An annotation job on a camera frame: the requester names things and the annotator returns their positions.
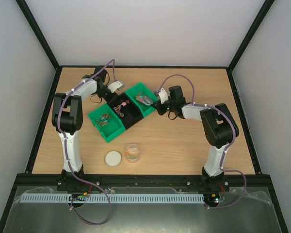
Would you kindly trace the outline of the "black bin with lollipops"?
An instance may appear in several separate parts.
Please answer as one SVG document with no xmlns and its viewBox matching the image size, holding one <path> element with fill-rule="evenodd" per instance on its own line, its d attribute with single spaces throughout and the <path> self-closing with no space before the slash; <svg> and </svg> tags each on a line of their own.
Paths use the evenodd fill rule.
<svg viewBox="0 0 291 233">
<path fill-rule="evenodd" d="M 144 118 L 139 107 L 126 93 L 113 95 L 107 100 L 107 105 L 119 118 L 126 130 Z"/>
</svg>

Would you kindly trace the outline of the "silver metal scoop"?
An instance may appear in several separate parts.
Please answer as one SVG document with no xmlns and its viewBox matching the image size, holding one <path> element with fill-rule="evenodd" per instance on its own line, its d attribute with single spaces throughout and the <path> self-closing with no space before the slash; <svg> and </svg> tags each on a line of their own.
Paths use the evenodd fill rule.
<svg viewBox="0 0 291 233">
<path fill-rule="evenodd" d="M 151 106 L 153 104 L 153 100 L 148 96 L 140 95 L 138 96 L 138 101 L 146 106 Z"/>
</svg>

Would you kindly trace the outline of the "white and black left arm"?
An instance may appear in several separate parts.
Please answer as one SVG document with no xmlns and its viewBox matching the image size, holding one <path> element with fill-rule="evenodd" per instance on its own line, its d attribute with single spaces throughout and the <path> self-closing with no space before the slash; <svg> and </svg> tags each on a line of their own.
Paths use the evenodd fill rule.
<svg viewBox="0 0 291 233">
<path fill-rule="evenodd" d="M 64 167 L 62 174 L 70 177 L 81 177 L 83 163 L 79 149 L 79 134 L 83 125 L 82 102 L 91 95 L 97 95 L 107 103 L 113 101 L 116 89 L 122 83 L 115 80 L 110 88 L 105 80 L 110 79 L 107 70 L 96 68 L 91 75 L 85 75 L 77 86 L 65 93 L 56 93 L 53 98 L 51 115 L 52 125 L 59 134 L 64 154 Z"/>
</svg>

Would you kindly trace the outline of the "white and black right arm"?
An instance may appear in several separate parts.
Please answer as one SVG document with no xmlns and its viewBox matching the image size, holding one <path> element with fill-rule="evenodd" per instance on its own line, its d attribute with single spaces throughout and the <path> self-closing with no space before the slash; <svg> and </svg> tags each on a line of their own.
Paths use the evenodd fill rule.
<svg viewBox="0 0 291 233">
<path fill-rule="evenodd" d="M 213 190 L 218 184 L 217 176 L 224 173 L 225 157 L 229 148 L 239 136 L 238 126 L 224 103 L 215 106 L 187 102 L 179 85 L 157 90 L 159 98 L 152 106 L 159 115 L 173 113 L 181 119 L 192 119 L 202 123 L 206 140 L 210 144 L 207 161 L 202 169 L 202 185 Z"/>
</svg>

